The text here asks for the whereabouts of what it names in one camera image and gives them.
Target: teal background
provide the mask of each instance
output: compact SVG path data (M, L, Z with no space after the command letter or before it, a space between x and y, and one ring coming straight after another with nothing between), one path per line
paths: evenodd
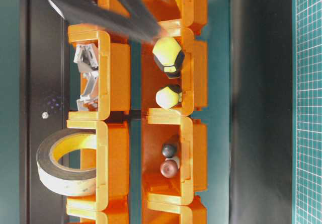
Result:
M296 3L292 0L292 44L293 44L293 171L292 171L292 224L296 213Z
M0 0L0 219L19 223L19 0Z
M19 0L0 0L2 62L0 90L0 217L19 223ZM228 223L229 210L229 0L209 0L209 23L199 37L209 46L209 108L193 118L208 125L207 192L199 193L208 208L208 223ZM132 43L132 102L140 108L140 51ZM79 74L71 60L71 108L79 95ZM140 223L140 121L131 123L131 222Z
M198 193L208 223L228 223L230 129L230 0L208 0L209 21L199 39L208 42L209 107L192 117L208 125L208 191Z

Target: brown ball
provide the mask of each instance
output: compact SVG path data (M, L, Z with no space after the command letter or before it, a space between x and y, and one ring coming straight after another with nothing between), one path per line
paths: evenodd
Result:
M174 160L166 160L160 166L161 173L166 178L174 177L178 172L178 166Z

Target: orange storage bin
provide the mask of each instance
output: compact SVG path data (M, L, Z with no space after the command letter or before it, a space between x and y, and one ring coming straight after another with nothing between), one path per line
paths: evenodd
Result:
M89 211L67 207L68 215L80 217L80 223L88 224L128 224L129 210L127 201L114 201L104 211Z
M200 34L208 21L208 0L143 0L165 28L189 27Z
M118 0L97 0L97 6L124 16L129 16L127 10L119 3Z
M160 172L165 160L162 145L180 136L179 172L166 178ZM146 200L189 205L195 191L207 189L207 126L189 117L147 116L142 120L142 191Z
M68 39L77 44L95 43L99 49L99 94L97 111L70 112L70 120L105 120L110 112L128 113L131 104L131 56L130 46L114 43L102 28L92 25L71 25ZM87 80L80 75L80 91Z
M129 130L127 123L68 120L67 127L95 129L97 139L96 151L81 150L80 156L81 168L96 166L96 193L92 196L68 197L67 207L101 211L106 209L109 201L127 200L129 191Z
M181 77L169 79L153 58L153 45L143 44L141 50L142 113L151 116L189 116L195 110L208 106L208 47L204 41L195 40L189 28L168 29L168 36L180 43L185 59ZM165 110L156 103L158 90L169 85L180 85L182 103Z
M142 224L207 224L207 209L199 196L188 206L142 202Z

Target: tape roll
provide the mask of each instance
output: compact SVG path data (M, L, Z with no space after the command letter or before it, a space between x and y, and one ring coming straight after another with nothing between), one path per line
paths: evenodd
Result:
M66 196L92 195L96 190L96 168L72 169L58 163L65 154L79 149L96 149L94 130L63 129L47 137L36 154L41 182L51 191Z

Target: green cutting mat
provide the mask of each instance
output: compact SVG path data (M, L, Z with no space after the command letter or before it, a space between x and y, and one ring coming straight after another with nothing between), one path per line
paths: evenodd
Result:
M293 223L322 223L322 0L295 0Z

